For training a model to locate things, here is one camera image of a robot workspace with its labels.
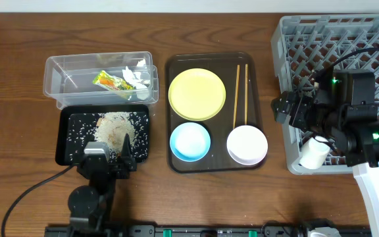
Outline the wooden chopstick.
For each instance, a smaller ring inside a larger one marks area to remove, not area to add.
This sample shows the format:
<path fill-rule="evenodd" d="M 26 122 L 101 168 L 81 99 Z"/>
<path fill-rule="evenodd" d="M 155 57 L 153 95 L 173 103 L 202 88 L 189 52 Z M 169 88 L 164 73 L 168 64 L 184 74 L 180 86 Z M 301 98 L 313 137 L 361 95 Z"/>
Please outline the wooden chopstick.
<path fill-rule="evenodd" d="M 248 116 L 248 69 L 249 65 L 245 64 L 245 86 L 244 86 L 244 125 L 247 125 Z"/>
<path fill-rule="evenodd" d="M 240 65 L 237 65 L 232 129 L 234 129 L 236 127 L 236 117 L 237 117 L 237 110 L 238 110 L 239 82 L 240 82 Z"/>

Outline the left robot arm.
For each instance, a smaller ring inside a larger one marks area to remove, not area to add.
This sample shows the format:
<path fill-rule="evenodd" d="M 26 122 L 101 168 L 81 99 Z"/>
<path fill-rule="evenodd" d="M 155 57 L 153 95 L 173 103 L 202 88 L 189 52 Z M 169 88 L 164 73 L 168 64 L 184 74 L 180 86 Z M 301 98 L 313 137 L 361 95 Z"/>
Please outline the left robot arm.
<path fill-rule="evenodd" d="M 122 224 L 110 221 L 116 181 L 128 179 L 137 168 L 129 135 L 125 135 L 122 153 L 112 159 L 105 142 L 89 142 L 77 171 L 89 180 L 68 197 L 70 224 L 67 236 L 127 236 Z"/>

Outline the green snack wrapper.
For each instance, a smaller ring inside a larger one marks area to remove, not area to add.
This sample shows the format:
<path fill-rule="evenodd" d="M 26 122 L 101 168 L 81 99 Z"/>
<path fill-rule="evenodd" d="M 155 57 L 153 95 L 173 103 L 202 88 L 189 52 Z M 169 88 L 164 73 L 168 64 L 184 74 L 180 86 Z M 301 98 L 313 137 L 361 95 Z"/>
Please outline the green snack wrapper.
<path fill-rule="evenodd" d="M 92 83 L 109 91 L 135 89 L 135 87 L 125 81 L 125 79 L 110 75 L 104 70 L 100 71 L 100 73 L 93 79 Z"/>

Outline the white cup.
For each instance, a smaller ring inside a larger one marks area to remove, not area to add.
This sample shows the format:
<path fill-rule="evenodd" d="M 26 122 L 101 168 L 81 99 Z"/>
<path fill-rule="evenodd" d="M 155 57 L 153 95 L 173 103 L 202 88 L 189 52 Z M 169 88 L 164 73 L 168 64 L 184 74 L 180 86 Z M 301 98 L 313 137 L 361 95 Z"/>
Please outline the white cup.
<path fill-rule="evenodd" d="M 318 169 L 325 162 L 329 152 L 328 140 L 322 136 L 315 136 L 301 147 L 299 164 L 306 169 Z"/>

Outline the white pink round bowl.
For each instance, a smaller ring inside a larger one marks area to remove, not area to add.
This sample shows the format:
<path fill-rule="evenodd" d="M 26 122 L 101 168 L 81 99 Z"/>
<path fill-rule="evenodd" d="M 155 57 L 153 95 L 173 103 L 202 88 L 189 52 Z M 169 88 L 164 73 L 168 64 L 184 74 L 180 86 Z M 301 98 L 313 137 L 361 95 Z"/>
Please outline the white pink round bowl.
<path fill-rule="evenodd" d="M 268 142 L 261 130 L 254 126 L 239 126 L 229 133 L 226 148 L 231 158 L 241 165 L 256 165 L 268 152 Z"/>

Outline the light blue bowl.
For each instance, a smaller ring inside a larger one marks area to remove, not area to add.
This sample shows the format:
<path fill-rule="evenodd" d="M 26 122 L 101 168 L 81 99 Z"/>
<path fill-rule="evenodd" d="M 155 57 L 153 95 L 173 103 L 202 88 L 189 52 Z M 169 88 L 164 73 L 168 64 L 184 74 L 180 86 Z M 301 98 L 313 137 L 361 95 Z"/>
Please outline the light blue bowl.
<path fill-rule="evenodd" d="M 172 131 L 169 146 L 179 160 L 196 162 L 209 152 L 211 137 L 204 126 L 195 122 L 185 122 Z"/>

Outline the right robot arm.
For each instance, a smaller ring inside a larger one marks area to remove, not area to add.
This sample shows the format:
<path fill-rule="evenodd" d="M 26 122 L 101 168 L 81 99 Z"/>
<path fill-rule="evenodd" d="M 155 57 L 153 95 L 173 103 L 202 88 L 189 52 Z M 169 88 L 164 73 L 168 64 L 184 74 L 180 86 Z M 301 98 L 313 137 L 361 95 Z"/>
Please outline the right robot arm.
<path fill-rule="evenodd" d="M 274 119 L 330 138 L 362 193 L 373 236 L 379 236 L 379 120 L 375 76 L 369 70 L 326 69 L 315 74 L 315 95 L 284 91 L 273 99 Z"/>

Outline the white tissue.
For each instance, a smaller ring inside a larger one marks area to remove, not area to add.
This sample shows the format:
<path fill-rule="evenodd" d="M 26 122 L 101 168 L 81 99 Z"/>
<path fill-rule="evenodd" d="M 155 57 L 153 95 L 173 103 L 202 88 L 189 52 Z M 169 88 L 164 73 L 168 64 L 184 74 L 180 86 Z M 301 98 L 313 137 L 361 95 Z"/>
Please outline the white tissue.
<path fill-rule="evenodd" d="M 123 77 L 125 81 L 131 85 L 136 92 L 137 98 L 140 100 L 145 100 L 149 97 L 148 87 L 150 85 L 150 80 L 144 80 L 141 78 L 141 72 L 133 72 L 128 68 L 122 70 Z"/>

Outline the rice food waste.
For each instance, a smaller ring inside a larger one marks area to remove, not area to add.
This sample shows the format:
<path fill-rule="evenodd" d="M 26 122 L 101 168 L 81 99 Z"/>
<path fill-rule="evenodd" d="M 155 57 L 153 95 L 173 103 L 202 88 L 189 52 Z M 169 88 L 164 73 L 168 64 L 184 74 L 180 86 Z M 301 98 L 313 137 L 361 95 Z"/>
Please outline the rice food waste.
<path fill-rule="evenodd" d="M 65 138 L 66 164 L 80 160 L 88 142 L 105 142 L 111 159 L 122 151 L 125 136 L 138 163 L 148 157 L 149 116 L 145 112 L 76 113 L 68 119 Z"/>

